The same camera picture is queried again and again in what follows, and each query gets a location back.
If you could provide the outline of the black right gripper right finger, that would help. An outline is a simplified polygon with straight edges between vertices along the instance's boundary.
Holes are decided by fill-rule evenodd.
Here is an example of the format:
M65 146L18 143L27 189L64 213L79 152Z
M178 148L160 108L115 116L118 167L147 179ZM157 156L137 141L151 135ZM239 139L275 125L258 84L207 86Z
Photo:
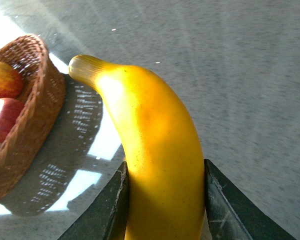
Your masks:
M213 240L294 240L209 159L204 160L205 209Z

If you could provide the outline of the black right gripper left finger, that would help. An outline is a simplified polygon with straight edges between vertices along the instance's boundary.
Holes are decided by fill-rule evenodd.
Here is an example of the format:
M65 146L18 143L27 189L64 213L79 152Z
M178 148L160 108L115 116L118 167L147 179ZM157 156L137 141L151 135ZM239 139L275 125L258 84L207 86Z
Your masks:
M129 208L129 173L124 161L60 240L123 240Z

